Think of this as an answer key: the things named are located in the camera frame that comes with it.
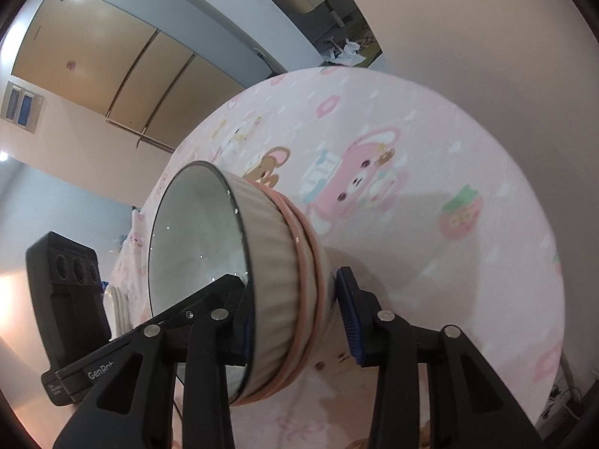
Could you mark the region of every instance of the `pink bear illustration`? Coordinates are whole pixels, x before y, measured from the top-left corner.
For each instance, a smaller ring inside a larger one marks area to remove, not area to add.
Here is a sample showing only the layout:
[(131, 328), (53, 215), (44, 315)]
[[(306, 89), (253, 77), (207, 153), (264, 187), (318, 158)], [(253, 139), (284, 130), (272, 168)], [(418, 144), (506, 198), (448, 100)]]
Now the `pink bear illustration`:
[(307, 217), (319, 234), (330, 231), (337, 218), (362, 208), (387, 210), (407, 182), (401, 161), (394, 161), (399, 130), (377, 130), (356, 140), (339, 159), (323, 150), (302, 178), (300, 195)]
[(131, 244), (133, 246), (141, 248), (144, 245), (145, 237), (137, 231), (131, 231), (131, 235), (129, 237)]

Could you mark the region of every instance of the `cable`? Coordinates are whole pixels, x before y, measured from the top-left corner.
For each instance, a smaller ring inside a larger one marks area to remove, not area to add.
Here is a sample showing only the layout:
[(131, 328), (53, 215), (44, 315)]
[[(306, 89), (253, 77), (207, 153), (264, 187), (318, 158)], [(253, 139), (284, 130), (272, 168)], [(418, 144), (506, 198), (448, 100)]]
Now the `cable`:
[(562, 393), (559, 398), (561, 399), (566, 393), (568, 393), (571, 390), (577, 390), (578, 391), (578, 396), (579, 396), (579, 400), (582, 399), (582, 390), (579, 387), (572, 387), (572, 388), (568, 388), (566, 391), (564, 391), (564, 393)]
[(555, 405), (555, 402), (547, 402), (547, 408), (545, 408), (540, 418), (542, 418), (543, 420), (547, 420), (549, 418), (549, 412), (553, 408), (553, 405)]
[(580, 420), (580, 417), (578, 415), (574, 414), (572, 409), (567, 405), (567, 403), (564, 402), (564, 400), (556, 398), (555, 402), (561, 403), (572, 417), (576, 418), (576, 420)]

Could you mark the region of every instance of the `white ribbed bowl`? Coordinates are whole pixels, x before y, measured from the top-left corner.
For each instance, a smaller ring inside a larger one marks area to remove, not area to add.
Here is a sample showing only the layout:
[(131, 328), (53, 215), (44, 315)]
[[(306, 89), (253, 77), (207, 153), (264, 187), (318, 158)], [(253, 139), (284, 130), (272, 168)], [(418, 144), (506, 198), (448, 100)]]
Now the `white ribbed bowl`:
[(283, 199), (209, 163), (195, 162), (166, 189), (152, 231), (154, 315), (224, 274), (238, 275), (253, 287), (251, 369), (227, 370), (229, 398), (235, 403), (259, 400), (287, 386), (306, 363), (307, 351), (318, 344), (331, 310), (328, 262), (297, 211), (290, 214), (273, 202)]

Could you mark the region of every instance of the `white wall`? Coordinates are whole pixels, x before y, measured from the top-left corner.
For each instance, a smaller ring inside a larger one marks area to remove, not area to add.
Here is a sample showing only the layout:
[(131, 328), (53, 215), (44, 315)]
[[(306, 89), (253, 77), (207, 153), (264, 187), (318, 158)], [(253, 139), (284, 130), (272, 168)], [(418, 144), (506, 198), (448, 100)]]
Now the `white wall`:
[(212, 17), (230, 21), (287, 71), (316, 67), (322, 58), (271, 0), (203, 0)]
[[(56, 94), (17, 83), (44, 96), (35, 134), (0, 119), (0, 146), (12, 157), (107, 198), (142, 205), (170, 154), (106, 123), (89, 109)], [(0, 87), (7, 74), (0, 69)]]
[[(6, 164), (0, 163), (0, 178)], [(40, 382), (50, 365), (31, 305), (25, 251), (53, 230), (96, 250), (107, 279), (117, 257), (111, 253), (118, 248), (115, 240), (130, 228), (130, 206), (27, 166), (0, 196), (0, 388), (43, 449), (52, 447), (71, 408), (52, 405)]]
[(571, 0), (355, 0), (390, 68), (471, 114), (522, 168), (558, 243), (565, 353), (599, 366), (599, 45)]
[(0, 162), (0, 201), (4, 191), (10, 186), (17, 171), (23, 166), (18, 160), (7, 160)]

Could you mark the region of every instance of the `screw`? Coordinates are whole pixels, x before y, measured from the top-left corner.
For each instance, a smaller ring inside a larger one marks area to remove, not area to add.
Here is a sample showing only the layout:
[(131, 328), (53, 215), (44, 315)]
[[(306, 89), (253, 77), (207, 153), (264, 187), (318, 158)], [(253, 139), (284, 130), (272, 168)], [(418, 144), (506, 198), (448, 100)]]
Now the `screw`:
[(459, 327), (454, 325), (445, 326), (443, 332), (445, 332), (447, 337), (452, 337), (454, 339), (460, 337), (462, 334), (462, 331), (460, 331)]
[(229, 317), (229, 311), (227, 309), (215, 309), (210, 313), (210, 317), (215, 321), (224, 321)]
[(391, 311), (379, 311), (377, 312), (376, 317), (378, 317), (383, 322), (388, 323), (395, 319), (395, 314)]
[(144, 335), (146, 337), (157, 336), (159, 332), (160, 332), (160, 326), (157, 326), (156, 324), (150, 324), (149, 326), (146, 326), (144, 328)]

